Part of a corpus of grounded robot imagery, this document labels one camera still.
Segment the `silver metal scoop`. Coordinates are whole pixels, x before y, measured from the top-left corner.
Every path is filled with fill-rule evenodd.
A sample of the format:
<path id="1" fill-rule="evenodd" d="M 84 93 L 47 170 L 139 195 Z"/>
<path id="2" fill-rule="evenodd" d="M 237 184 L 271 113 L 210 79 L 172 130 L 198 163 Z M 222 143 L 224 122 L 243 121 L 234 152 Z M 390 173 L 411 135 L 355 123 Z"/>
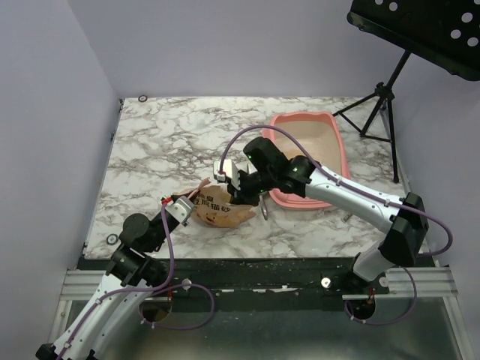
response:
<path id="1" fill-rule="evenodd" d="M 269 219 L 269 211 L 268 211 L 268 207 L 267 207 L 267 204 L 266 204 L 265 196 L 263 194 L 259 195 L 259 207 L 260 207 L 260 210 L 262 212 L 262 216 L 263 216 L 264 220 L 267 221 Z"/>

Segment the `orange cat litter bag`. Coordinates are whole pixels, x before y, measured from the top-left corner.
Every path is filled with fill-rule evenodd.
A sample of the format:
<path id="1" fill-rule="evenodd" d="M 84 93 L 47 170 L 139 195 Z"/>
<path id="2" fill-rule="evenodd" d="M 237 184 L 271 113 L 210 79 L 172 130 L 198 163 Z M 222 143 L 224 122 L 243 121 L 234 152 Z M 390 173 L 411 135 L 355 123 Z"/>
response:
<path id="1" fill-rule="evenodd" d="M 233 204 L 226 188 L 212 184 L 210 178 L 173 195 L 189 198 L 195 205 L 192 216 L 211 227 L 234 228 L 257 215 L 252 205 Z"/>

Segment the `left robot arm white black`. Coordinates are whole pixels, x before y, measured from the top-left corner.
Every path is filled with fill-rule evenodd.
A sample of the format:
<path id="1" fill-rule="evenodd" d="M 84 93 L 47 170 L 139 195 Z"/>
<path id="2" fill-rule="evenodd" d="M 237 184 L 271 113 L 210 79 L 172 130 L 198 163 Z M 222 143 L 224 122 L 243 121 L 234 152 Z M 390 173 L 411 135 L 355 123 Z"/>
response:
<path id="1" fill-rule="evenodd" d="M 128 216 L 97 289 L 70 327 L 53 343 L 37 350 L 37 359 L 100 359 L 125 320 L 148 296 L 159 296 L 173 276 L 173 265 L 148 255 L 167 238 L 165 231 L 184 225 L 189 218 L 177 205 L 153 219 Z"/>

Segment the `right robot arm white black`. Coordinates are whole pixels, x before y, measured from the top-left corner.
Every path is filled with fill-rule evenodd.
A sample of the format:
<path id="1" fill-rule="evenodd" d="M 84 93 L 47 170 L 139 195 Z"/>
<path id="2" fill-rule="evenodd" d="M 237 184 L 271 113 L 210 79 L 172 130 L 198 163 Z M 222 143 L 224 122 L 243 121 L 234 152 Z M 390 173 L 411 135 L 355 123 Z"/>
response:
<path id="1" fill-rule="evenodd" d="M 353 258 L 349 269 L 334 285 L 355 294 L 370 288 L 379 275 L 392 267 L 416 263 L 428 231 L 422 198 L 381 194 L 346 179 L 305 155 L 287 158 L 265 137 L 244 147 L 253 164 L 245 172 L 230 160 L 221 160 L 218 179 L 225 180 L 235 204 L 257 205 L 260 194 L 278 189 L 285 194 L 319 200 L 349 212 L 384 233 L 385 237 Z"/>

